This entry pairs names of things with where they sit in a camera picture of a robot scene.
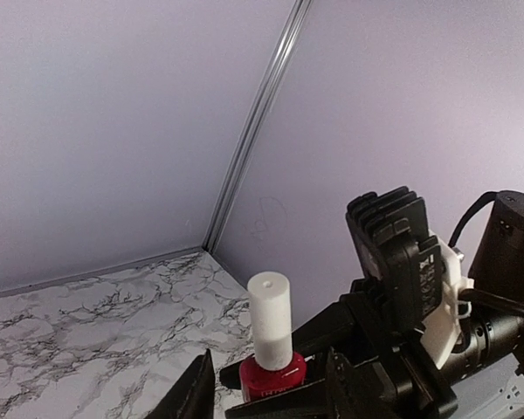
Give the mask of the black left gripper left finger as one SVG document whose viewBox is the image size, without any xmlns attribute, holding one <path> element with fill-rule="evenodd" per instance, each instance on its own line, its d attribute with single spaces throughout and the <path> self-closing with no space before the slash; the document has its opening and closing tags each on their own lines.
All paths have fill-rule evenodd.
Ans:
<svg viewBox="0 0 524 419">
<path fill-rule="evenodd" d="M 149 419 L 212 419 L 215 371 L 210 349 L 198 355 L 169 392 L 149 413 Z"/>
</svg>

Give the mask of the white nail polish brush cap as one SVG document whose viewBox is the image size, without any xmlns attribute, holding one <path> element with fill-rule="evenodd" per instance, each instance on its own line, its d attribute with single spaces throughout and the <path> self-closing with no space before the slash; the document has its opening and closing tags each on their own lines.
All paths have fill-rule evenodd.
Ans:
<svg viewBox="0 0 524 419">
<path fill-rule="evenodd" d="M 247 284 L 254 357 L 267 371 L 280 371 L 293 359 L 290 283 L 276 271 L 264 271 Z"/>
</svg>

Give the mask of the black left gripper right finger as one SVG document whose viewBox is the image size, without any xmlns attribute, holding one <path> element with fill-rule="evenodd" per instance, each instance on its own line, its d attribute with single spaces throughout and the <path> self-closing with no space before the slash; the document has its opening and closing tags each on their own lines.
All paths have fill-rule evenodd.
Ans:
<svg viewBox="0 0 524 419">
<path fill-rule="evenodd" d="M 327 352 L 325 388 L 328 418 L 399 418 L 371 387 L 363 367 L 355 367 L 333 348 Z"/>
</svg>

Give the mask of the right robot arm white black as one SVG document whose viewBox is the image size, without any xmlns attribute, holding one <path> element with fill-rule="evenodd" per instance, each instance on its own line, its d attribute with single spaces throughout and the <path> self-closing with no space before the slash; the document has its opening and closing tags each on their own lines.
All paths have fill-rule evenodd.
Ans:
<svg viewBox="0 0 524 419">
<path fill-rule="evenodd" d="M 490 206 L 469 271 L 429 228 L 407 187 L 348 204 L 363 276 L 293 332 L 308 360 L 296 388 L 226 411 L 229 418 L 448 418 L 453 385 L 513 354 L 524 376 L 524 193 L 488 191 L 459 221 Z"/>
</svg>

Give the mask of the red nail polish bottle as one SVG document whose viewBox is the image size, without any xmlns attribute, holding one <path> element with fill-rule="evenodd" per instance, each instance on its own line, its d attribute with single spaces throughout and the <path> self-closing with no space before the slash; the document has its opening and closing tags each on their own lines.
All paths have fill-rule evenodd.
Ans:
<svg viewBox="0 0 524 419">
<path fill-rule="evenodd" d="M 239 366 L 243 400 L 253 402 L 297 388 L 304 383 L 306 374 L 307 363 L 298 353 L 293 354 L 291 362 L 286 367 L 277 371 L 263 369 L 252 355 Z"/>
</svg>

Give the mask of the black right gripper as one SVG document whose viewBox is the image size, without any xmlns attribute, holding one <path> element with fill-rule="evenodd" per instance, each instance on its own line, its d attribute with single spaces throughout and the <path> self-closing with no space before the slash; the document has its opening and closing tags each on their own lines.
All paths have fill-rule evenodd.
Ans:
<svg viewBox="0 0 524 419">
<path fill-rule="evenodd" d="M 304 383 L 283 393 L 227 409 L 227 418 L 325 418 L 325 367 L 328 350 L 363 367 L 371 387 L 399 418 L 448 418 L 458 401 L 443 375 L 413 333 L 396 336 L 381 319 L 362 288 L 327 306 L 293 333 L 294 349 L 305 355 Z M 242 361 L 219 372 L 221 384 L 239 389 Z"/>
</svg>

